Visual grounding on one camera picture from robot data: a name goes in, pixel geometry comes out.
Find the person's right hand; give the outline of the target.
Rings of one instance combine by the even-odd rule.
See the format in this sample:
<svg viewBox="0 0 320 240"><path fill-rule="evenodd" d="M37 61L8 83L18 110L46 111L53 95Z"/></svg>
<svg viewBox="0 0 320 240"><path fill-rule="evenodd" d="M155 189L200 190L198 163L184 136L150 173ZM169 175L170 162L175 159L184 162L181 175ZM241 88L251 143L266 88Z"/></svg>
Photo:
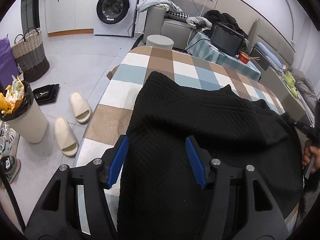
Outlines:
<svg viewBox="0 0 320 240"><path fill-rule="evenodd" d="M319 148L310 145L310 141L307 141L304 146L302 165L308 165L312 157L314 157L314 162L311 173L315 173L320 168L320 150Z"/></svg>

